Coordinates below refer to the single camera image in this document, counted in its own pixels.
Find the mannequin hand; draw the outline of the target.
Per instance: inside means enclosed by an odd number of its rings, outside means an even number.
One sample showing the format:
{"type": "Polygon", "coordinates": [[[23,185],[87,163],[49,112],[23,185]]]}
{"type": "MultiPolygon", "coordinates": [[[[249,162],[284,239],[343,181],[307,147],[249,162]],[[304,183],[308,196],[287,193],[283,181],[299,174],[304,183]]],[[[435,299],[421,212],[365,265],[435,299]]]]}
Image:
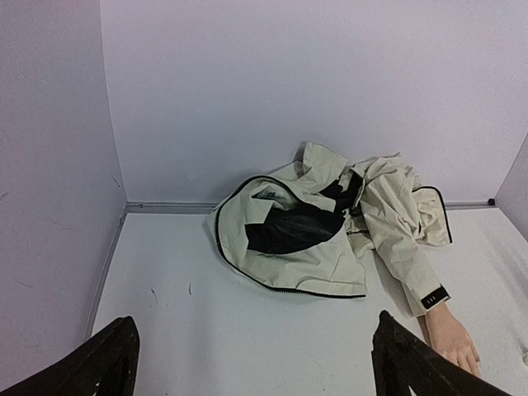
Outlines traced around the mannequin hand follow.
{"type": "Polygon", "coordinates": [[[466,328],[446,303],[417,318],[426,343],[450,363],[480,377],[480,357],[466,328]]]}

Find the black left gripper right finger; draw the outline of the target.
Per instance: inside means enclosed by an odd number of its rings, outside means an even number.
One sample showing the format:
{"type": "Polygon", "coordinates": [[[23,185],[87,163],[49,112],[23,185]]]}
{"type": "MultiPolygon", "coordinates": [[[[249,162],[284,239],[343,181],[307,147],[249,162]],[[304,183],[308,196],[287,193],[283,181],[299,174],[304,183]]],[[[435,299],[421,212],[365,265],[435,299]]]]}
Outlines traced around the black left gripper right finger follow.
{"type": "Polygon", "coordinates": [[[386,310],[379,314],[372,343],[378,395],[507,396],[437,354],[386,310]]]}

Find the beige jacket with black lining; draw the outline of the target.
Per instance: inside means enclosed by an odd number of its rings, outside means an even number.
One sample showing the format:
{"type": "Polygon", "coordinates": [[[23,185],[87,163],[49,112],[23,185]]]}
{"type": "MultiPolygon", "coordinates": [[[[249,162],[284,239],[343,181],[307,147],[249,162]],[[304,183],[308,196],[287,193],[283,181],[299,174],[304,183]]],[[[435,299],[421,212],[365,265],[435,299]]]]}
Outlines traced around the beige jacket with black lining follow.
{"type": "Polygon", "coordinates": [[[423,251],[452,241],[443,198],[397,154],[350,163],[305,143],[295,162],[244,181],[206,223],[227,264],[268,290],[364,298],[372,251],[414,315],[449,299],[423,251]]]}

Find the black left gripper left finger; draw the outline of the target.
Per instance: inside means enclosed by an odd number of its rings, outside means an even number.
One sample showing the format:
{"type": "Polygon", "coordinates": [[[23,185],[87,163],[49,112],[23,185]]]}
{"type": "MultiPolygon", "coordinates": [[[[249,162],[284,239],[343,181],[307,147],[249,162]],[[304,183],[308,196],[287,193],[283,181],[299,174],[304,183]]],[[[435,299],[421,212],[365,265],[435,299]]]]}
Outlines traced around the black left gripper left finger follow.
{"type": "Polygon", "coordinates": [[[132,395],[139,331],[116,318],[62,360],[3,390],[2,395],[132,395]]]}

